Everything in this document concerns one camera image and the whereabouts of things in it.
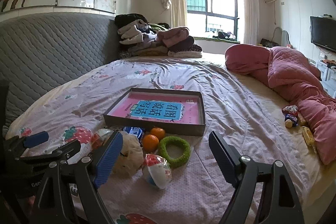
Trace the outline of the red snack ball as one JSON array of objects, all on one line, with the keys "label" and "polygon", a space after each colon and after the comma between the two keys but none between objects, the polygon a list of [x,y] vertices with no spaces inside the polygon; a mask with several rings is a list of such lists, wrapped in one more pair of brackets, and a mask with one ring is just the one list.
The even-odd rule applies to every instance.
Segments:
[{"label": "red snack ball", "polygon": [[91,147],[93,150],[101,147],[112,135],[113,131],[107,128],[101,128],[91,137]]}]

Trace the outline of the beige mesh drawstring pouch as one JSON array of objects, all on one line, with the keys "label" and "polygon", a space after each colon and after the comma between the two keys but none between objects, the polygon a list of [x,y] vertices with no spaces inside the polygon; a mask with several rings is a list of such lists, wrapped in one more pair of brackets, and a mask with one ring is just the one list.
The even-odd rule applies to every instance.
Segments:
[{"label": "beige mesh drawstring pouch", "polygon": [[142,166],[143,150],[135,135],[125,131],[120,131],[120,133],[123,145],[112,172],[119,177],[131,177]]}]

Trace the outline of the blue biscuit packet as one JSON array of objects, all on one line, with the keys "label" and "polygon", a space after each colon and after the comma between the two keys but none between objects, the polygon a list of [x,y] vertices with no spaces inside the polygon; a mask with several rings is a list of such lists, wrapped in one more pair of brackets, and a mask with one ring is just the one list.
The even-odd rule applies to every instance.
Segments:
[{"label": "blue biscuit packet", "polygon": [[127,132],[130,135],[136,136],[138,141],[141,141],[142,137],[144,135],[144,130],[143,130],[143,128],[140,128],[140,127],[126,126],[122,130],[124,132]]}]

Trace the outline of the white blue snack ball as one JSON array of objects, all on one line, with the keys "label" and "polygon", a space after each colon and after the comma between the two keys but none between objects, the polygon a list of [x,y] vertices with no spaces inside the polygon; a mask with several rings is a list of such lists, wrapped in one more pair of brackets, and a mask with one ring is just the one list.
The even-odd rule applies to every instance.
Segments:
[{"label": "white blue snack ball", "polygon": [[165,189],[172,180],[172,172],[167,160],[154,154],[146,154],[142,174],[149,184],[158,189]]}]

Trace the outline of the orange tangerine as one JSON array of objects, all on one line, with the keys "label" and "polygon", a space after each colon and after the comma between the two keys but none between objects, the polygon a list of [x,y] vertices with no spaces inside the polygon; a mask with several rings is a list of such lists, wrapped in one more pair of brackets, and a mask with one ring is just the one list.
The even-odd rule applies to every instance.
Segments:
[{"label": "orange tangerine", "polygon": [[166,132],[160,127],[154,127],[150,130],[150,134],[156,136],[161,141],[165,137]]},{"label": "orange tangerine", "polygon": [[157,150],[159,139],[152,134],[145,135],[142,139],[142,147],[144,151],[152,153]]}]

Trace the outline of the strawberry print bed sheet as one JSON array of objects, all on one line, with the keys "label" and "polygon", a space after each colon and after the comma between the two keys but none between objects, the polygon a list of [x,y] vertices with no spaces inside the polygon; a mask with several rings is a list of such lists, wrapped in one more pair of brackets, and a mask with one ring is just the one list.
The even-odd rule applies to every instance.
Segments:
[{"label": "strawberry print bed sheet", "polygon": [[201,60],[136,58],[117,60],[38,99],[9,127],[6,138],[47,132],[48,141],[25,151],[47,155],[73,140],[80,164],[93,151],[102,128],[126,126],[165,130],[168,155],[183,158],[153,186],[142,172],[135,136],[121,134],[122,151],[113,159],[98,192],[116,223],[218,223],[234,193],[210,150],[212,132],[252,161],[283,162],[300,202],[311,187],[309,174],[287,130],[225,67]]}]

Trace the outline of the yellow snack package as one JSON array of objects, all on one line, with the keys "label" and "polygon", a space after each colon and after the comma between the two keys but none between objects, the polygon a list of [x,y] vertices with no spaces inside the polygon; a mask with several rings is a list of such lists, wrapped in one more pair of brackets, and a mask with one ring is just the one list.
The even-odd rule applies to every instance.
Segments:
[{"label": "yellow snack package", "polygon": [[314,153],[317,153],[314,136],[311,130],[306,126],[302,126],[300,130],[308,149],[311,149]]}]

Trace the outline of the grey quilted headboard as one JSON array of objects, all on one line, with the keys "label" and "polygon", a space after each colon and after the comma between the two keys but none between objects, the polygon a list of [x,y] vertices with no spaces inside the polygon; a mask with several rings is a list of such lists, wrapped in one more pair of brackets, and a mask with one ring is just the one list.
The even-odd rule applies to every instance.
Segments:
[{"label": "grey quilted headboard", "polygon": [[33,103],[71,80],[117,60],[110,16],[30,14],[1,22],[1,134]]}]

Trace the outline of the shallow grey cardboard box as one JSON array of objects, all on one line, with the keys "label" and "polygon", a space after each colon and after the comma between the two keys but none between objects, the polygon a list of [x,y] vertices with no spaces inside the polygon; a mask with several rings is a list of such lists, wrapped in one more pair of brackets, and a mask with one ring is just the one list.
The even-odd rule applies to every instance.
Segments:
[{"label": "shallow grey cardboard box", "polygon": [[200,92],[131,88],[103,114],[107,126],[154,127],[167,134],[203,136],[205,107]]}]

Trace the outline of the pink quilted blanket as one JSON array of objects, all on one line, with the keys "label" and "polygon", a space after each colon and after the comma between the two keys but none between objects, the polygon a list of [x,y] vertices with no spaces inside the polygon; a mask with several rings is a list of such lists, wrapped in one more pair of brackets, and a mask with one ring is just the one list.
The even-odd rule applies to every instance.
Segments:
[{"label": "pink quilted blanket", "polygon": [[324,91],[321,72],[299,51],[237,44],[225,52],[229,71],[250,75],[298,107],[313,132],[321,161],[335,161],[335,99]]}]

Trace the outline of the pile of folded clothes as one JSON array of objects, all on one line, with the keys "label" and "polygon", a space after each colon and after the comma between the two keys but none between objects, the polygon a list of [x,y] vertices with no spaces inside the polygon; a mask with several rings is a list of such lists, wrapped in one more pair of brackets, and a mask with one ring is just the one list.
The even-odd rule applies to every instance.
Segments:
[{"label": "pile of folded clothes", "polygon": [[185,26],[170,28],[166,23],[149,23],[141,14],[117,15],[114,23],[120,38],[120,59],[147,56],[202,57],[202,48],[195,44]]}]

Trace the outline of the clothes on window sill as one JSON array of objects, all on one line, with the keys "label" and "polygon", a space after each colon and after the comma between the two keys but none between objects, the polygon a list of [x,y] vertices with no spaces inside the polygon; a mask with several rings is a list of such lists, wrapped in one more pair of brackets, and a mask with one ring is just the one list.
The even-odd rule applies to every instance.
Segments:
[{"label": "clothes on window sill", "polygon": [[217,35],[213,36],[214,39],[220,39],[220,40],[231,40],[236,41],[236,36],[232,34],[231,32],[223,32],[219,31]]}]

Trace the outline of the dark framed window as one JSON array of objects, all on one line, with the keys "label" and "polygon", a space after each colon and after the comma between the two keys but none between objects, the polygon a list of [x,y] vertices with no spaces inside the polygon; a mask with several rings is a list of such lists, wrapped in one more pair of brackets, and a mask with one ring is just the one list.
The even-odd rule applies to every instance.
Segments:
[{"label": "dark framed window", "polygon": [[211,38],[219,31],[238,35],[238,0],[186,0],[187,26],[193,36]]}]

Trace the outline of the white right curtain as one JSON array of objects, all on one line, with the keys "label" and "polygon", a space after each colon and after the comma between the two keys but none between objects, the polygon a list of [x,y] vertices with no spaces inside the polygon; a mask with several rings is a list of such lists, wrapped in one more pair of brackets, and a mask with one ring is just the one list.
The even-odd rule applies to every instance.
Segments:
[{"label": "white right curtain", "polygon": [[244,0],[244,44],[257,44],[259,20],[259,0]]}]

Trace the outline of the black wall television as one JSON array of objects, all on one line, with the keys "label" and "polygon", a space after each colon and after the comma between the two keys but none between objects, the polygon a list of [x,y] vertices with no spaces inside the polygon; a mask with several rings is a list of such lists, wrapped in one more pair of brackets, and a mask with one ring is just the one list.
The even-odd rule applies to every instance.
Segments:
[{"label": "black wall television", "polygon": [[310,17],[310,40],[314,45],[336,51],[336,21],[327,17]]}]

